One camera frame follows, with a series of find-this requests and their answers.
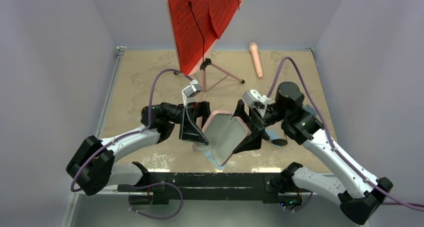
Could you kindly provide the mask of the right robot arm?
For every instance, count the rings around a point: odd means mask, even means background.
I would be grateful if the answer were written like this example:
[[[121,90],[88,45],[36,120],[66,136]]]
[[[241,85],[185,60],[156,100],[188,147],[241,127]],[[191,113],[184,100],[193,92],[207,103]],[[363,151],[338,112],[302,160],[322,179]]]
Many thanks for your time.
[[[267,180],[266,187],[279,193],[294,189],[311,191],[338,205],[352,222],[363,225],[384,202],[393,183],[364,169],[327,136],[323,123],[305,109],[304,99],[298,85],[290,81],[278,85],[274,99],[254,89],[246,91],[238,100],[233,116],[246,123],[250,135],[234,152],[260,149],[266,128],[280,123],[285,136],[314,154],[334,178],[293,162],[278,177]]]

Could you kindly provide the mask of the pink glasses case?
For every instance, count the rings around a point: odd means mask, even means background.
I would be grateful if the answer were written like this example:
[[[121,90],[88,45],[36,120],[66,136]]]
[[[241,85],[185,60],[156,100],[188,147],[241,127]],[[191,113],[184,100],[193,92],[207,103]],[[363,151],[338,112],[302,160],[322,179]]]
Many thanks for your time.
[[[209,141],[208,145],[194,143],[194,152],[211,151],[219,166],[224,166],[234,155],[233,150],[251,134],[246,124],[226,110],[213,111],[201,131]]]

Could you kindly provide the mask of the light blue cleaning cloth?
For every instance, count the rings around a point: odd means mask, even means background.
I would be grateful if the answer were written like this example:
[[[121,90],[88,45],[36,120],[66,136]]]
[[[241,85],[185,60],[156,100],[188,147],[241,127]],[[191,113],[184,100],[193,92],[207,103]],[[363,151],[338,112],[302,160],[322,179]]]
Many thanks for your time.
[[[276,131],[267,128],[265,130],[265,134],[264,134],[262,139],[265,140],[266,142],[268,142],[269,139],[272,140],[272,139],[285,139],[285,138],[279,137],[279,135]],[[218,165],[218,163],[216,162],[216,160],[213,157],[212,152],[210,150],[204,151],[203,153],[206,156],[206,158],[215,166],[215,168],[217,170],[221,171],[227,166],[227,164],[225,164],[223,166]]]

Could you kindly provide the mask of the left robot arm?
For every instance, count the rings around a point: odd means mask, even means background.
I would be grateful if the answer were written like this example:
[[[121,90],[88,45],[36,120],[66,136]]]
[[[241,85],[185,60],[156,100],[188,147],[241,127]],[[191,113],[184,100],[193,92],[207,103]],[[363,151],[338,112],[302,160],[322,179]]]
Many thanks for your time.
[[[164,142],[175,125],[179,125],[181,141],[207,146],[209,141],[196,122],[202,118],[204,124],[210,114],[208,101],[188,105],[162,102],[142,109],[142,125],[138,128],[104,139],[86,137],[66,166],[72,177],[71,191],[92,196],[106,186],[118,184],[112,181],[114,164],[137,150]]]

